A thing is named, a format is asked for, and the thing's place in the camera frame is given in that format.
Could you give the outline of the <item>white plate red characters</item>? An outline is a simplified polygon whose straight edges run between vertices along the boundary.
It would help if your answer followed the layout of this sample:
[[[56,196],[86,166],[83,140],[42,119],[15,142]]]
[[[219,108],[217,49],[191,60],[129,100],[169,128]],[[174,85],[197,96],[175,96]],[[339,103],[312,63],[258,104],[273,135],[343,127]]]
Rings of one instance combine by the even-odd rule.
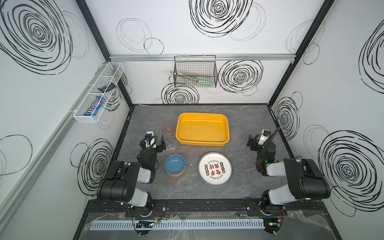
[[[204,155],[198,165],[200,177],[211,186],[221,186],[232,176],[232,164],[227,157],[220,153]]]

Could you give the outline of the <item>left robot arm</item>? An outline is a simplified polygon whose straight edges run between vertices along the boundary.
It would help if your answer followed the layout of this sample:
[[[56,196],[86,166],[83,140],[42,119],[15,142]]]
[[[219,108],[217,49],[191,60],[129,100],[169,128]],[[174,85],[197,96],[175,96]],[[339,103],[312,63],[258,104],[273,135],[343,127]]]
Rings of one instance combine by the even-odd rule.
[[[158,153],[167,149],[164,136],[147,132],[140,141],[141,151],[132,162],[114,161],[97,189],[97,200],[119,202],[136,208],[152,209],[152,196],[137,184],[151,184],[160,166]]]

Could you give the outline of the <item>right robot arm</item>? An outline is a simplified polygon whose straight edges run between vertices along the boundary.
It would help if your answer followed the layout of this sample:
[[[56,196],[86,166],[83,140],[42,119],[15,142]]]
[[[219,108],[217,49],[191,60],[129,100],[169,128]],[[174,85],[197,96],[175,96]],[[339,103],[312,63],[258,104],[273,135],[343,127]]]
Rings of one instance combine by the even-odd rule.
[[[261,208],[283,206],[301,200],[323,200],[331,196],[331,187],[314,160],[285,158],[281,162],[276,161],[276,144],[271,132],[255,137],[249,135],[247,147],[257,153],[256,169],[260,174],[287,179],[284,186],[263,193]]]

